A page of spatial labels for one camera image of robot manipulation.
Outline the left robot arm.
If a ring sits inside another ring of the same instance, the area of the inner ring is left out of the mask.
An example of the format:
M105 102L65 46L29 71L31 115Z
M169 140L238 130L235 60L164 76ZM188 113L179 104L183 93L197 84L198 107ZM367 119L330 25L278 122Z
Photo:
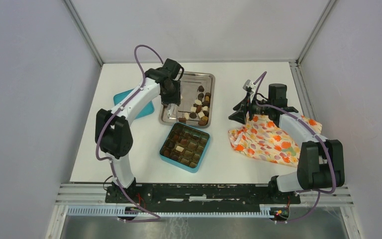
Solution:
M144 107L160 97L164 106L180 105L181 77L184 68L177 61L167 59L162 67L144 72L144 79L132 92L111 110L100 109L96 114L96 158L108 160L117 196L125 203L136 198L131 186L136 180L131 171L129 152L133 146L131 124Z

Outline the metal serving tongs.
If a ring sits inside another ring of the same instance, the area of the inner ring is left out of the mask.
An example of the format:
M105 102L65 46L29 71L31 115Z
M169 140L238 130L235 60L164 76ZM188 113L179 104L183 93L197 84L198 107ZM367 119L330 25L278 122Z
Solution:
M176 104L168 104L166 107L166 116L170 119L176 118Z

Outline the teal chocolate box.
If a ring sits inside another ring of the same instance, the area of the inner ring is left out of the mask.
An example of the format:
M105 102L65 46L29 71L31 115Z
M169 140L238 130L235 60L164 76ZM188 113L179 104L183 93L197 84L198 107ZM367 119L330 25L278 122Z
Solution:
M177 122L163 142L159 156L168 164L190 173L197 173L210 140L211 137L207 132Z

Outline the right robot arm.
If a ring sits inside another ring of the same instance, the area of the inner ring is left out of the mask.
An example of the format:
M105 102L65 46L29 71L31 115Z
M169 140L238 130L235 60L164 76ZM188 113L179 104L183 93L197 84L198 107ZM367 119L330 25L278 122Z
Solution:
M267 99L258 100L258 84L244 84L245 98L229 119L241 124L230 130L231 147L247 157L295 167L296 171L275 176L267 190L273 203L288 192L333 193L345 182L343 146L321 134L321 124L301 115L287 104L287 87L270 84Z

